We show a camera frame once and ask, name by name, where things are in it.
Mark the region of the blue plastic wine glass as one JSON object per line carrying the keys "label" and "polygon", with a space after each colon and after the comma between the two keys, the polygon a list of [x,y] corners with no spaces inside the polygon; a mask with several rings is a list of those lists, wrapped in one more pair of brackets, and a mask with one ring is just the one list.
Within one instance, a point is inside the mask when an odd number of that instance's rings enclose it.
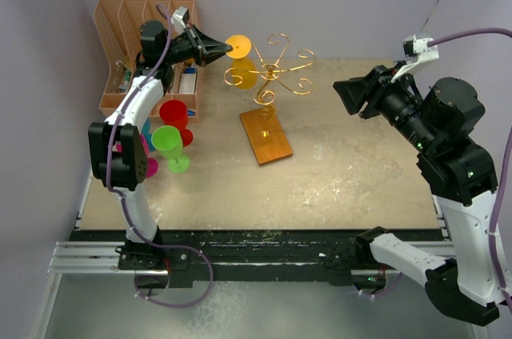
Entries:
{"label": "blue plastic wine glass", "polygon": [[147,149],[149,152],[152,152],[154,150],[154,147],[151,143],[151,133],[150,133],[150,119],[147,118],[145,123],[143,124],[141,136],[143,138],[143,143],[147,146]]}

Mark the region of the orange plastic wine glass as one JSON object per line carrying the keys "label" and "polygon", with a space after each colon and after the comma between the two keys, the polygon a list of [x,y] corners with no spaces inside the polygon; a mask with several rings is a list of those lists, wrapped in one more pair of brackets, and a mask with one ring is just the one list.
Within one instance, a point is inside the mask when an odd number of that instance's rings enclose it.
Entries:
{"label": "orange plastic wine glass", "polygon": [[224,73],[224,80],[230,86],[240,90],[248,90],[254,87],[257,76],[255,66],[249,58],[252,42],[247,36],[236,34],[226,40],[226,44],[232,50],[226,55],[232,59],[231,67]]}

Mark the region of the green plastic wine glass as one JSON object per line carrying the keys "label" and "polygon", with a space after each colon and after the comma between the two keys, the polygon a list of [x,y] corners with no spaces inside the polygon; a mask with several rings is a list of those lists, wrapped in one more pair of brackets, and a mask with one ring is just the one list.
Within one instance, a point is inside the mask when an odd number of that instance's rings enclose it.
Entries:
{"label": "green plastic wine glass", "polygon": [[179,130],[173,126],[160,126],[151,136],[151,142],[158,153],[166,159],[172,173],[184,173],[190,165],[189,157],[182,152],[183,142]]}

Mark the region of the pink plastic wine glass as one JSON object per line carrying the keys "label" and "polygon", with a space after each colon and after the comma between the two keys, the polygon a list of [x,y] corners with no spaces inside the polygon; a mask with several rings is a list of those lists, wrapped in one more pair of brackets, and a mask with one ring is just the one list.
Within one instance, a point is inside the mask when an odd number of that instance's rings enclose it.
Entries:
{"label": "pink plastic wine glass", "polygon": [[[141,135],[140,139],[146,154],[146,173],[144,179],[147,179],[148,177],[152,177],[157,173],[158,162],[154,158],[150,157],[150,147],[148,145],[146,137],[144,135]],[[117,181],[128,181],[130,179],[128,169],[117,171],[114,171],[114,169],[112,169],[112,171]]]}

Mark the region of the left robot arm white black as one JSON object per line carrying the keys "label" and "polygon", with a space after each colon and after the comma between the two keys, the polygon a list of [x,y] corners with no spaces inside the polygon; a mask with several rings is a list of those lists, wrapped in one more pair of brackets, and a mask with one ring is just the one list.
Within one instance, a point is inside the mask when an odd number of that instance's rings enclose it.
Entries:
{"label": "left robot arm white black", "polygon": [[143,186],[147,156],[140,129],[170,87],[176,64],[193,59],[206,66],[233,48],[194,25],[172,38],[158,20],[141,25],[140,39],[142,49],[128,94],[105,121],[90,124],[88,139],[92,173],[116,197],[127,224],[120,257],[155,269],[163,263],[165,250]]}

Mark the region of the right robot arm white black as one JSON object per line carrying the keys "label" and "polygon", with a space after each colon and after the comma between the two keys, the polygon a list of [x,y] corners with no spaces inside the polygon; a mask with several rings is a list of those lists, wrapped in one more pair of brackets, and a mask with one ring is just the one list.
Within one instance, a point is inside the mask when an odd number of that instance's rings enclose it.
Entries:
{"label": "right robot arm white black", "polygon": [[385,66],[333,87],[349,114],[384,117],[417,150],[418,168],[455,252],[452,258],[435,256],[376,227],[357,237],[357,262],[400,271],[447,317],[478,326],[497,320],[499,306],[511,302],[511,272],[498,236],[495,165],[470,137],[485,113],[475,88],[441,78],[422,97],[412,75]]}

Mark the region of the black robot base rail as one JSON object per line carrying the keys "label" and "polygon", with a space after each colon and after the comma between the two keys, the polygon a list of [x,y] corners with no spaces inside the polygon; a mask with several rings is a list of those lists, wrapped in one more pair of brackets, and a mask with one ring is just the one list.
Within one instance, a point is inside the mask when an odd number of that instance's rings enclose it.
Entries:
{"label": "black robot base rail", "polygon": [[143,289],[190,288],[196,281],[322,282],[378,293],[391,281],[387,265],[360,262],[357,230],[163,230],[166,250],[136,247],[121,230],[79,230],[71,241],[112,242],[120,270]]}

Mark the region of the red plastic wine glass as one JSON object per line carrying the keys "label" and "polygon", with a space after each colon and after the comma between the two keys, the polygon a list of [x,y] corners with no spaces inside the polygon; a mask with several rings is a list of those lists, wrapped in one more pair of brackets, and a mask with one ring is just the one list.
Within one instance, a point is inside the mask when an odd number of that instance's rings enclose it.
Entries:
{"label": "red plastic wine glass", "polygon": [[161,105],[158,113],[166,126],[173,126],[179,131],[184,147],[192,143],[194,135],[188,129],[189,117],[184,102],[169,100]]}

